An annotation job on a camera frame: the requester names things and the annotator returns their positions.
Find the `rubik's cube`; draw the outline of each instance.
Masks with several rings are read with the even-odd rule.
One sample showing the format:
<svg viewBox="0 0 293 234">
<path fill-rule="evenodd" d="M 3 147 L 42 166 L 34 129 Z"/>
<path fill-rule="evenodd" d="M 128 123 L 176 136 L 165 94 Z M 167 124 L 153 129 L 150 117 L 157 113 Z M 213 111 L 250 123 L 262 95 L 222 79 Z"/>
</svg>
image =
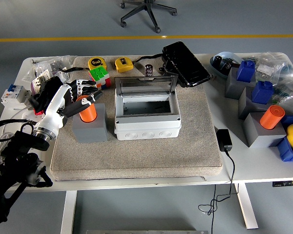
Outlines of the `rubik's cube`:
<svg viewBox="0 0 293 234">
<path fill-rule="evenodd" d="M 106 71 L 106 69 L 104 69 L 104 67 L 100 66 L 95 69 L 92 69 L 89 71 L 89 74 L 90 74 L 90 78 L 93 81 L 97 82 L 95 86 L 99 90 L 106 89 L 109 86 L 111 86 L 111 80 L 109 78 L 109 74 Z"/>
</svg>

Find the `black case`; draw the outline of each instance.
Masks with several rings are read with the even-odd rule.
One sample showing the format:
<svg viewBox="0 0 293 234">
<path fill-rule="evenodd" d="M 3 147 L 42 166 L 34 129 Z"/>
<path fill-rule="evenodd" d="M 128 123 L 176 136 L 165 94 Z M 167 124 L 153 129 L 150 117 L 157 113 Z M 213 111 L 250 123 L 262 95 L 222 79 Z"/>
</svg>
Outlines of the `black case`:
<svg viewBox="0 0 293 234">
<path fill-rule="evenodd" d="M 165 72 L 177 75 L 181 87 L 194 87 L 211 78 L 200 61 L 181 41 L 165 46 L 162 60 Z"/>
</svg>

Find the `gray cube block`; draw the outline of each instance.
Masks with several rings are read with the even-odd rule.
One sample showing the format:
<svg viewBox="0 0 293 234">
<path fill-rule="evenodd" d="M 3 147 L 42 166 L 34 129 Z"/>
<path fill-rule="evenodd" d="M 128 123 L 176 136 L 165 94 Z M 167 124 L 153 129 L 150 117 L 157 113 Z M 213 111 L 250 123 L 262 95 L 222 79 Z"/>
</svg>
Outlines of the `gray cube block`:
<svg viewBox="0 0 293 234">
<path fill-rule="evenodd" d="M 90 123 L 83 122 L 79 114 L 73 116 L 72 130 L 79 143 L 107 141 L 105 105 L 98 103 L 94 106 L 97 111 L 97 118 Z"/>
<path fill-rule="evenodd" d="M 284 128 L 279 122 L 275 128 L 267 130 L 260 125 L 259 121 L 264 113 L 249 113 L 242 124 L 242 128 L 250 148 L 267 148 L 277 146 L 286 136 Z"/>
<path fill-rule="evenodd" d="M 238 106 L 239 119 L 245 119 L 252 112 L 266 112 L 272 105 L 272 98 L 270 98 L 267 104 L 252 102 L 252 91 L 253 88 L 245 87 L 240 96 Z"/>
<path fill-rule="evenodd" d="M 226 89 L 225 89 L 226 98 L 239 100 L 245 87 L 254 88 L 256 85 L 255 73 L 252 76 L 250 83 L 247 83 L 247 82 L 236 80 L 237 72 L 238 72 L 238 68 L 236 67 L 232 67 L 229 72 L 229 75 L 226 81 Z"/>
</svg>

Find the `chair base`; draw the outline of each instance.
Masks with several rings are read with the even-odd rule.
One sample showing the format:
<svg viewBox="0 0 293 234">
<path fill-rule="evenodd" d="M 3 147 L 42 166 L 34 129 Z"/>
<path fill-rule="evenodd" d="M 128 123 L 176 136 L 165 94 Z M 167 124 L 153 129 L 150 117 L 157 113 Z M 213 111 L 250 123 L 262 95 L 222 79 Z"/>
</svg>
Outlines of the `chair base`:
<svg viewBox="0 0 293 234">
<path fill-rule="evenodd" d="M 155 6 L 155 7 L 161 8 L 161 9 L 169 10 L 169 11 L 172 12 L 173 16 L 177 15 L 177 9 L 173 8 L 173 7 L 157 4 L 157 3 L 154 3 L 154 2 L 155 2 L 155 0 L 144 0 L 143 2 L 141 2 L 140 0 L 123 0 L 123 2 L 121 3 L 121 8 L 123 8 L 123 9 L 125 8 L 125 3 L 137 5 L 137 7 L 121 18 L 121 26 L 123 28 L 126 27 L 127 24 L 126 24 L 126 22 L 124 20 L 126 20 L 127 18 L 129 18 L 129 17 L 131 17 L 131 16 L 133 16 L 133 15 L 135 15 L 137 13 L 139 13 L 142 10 L 146 10 L 148 15 L 150 16 L 153 24 L 154 24 L 155 32 L 160 33 L 161 29 L 157 25 L 156 19 L 155 19 L 154 15 L 153 15 L 153 12 L 152 12 L 152 7 Z"/>
</svg>

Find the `gray floor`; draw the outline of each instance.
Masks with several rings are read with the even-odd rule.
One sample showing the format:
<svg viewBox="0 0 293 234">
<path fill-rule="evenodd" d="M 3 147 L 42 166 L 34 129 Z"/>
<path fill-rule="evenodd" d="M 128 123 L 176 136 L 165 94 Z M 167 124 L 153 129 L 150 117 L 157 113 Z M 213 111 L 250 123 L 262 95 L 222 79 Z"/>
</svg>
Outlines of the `gray floor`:
<svg viewBox="0 0 293 234">
<path fill-rule="evenodd" d="M 293 0 L 158 0 L 178 9 L 173 17 L 154 9 L 160 35 L 289 35 L 293 34 Z M 100 36 L 158 36 L 146 12 L 119 19 L 119 0 L 0 0 L 0 39 Z M 28 57 L 59 55 L 141 55 L 160 53 L 179 39 L 72 40 L 0 42 L 0 97 Z M 230 51 L 283 52 L 293 63 L 293 38 L 183 39 L 195 54 Z M 3 106 L 0 104 L 0 115 Z M 219 204 L 214 233 L 293 233 L 293 187 L 248 184 L 258 230 L 246 230 L 237 197 Z M 228 185 L 217 186 L 226 193 Z M 211 216 L 197 209 L 209 203 L 213 186 L 80 191 L 74 233 L 86 230 L 207 230 Z M 48 233 L 61 230 L 64 192 L 24 193 L 12 207 L 0 234 Z"/>
</svg>

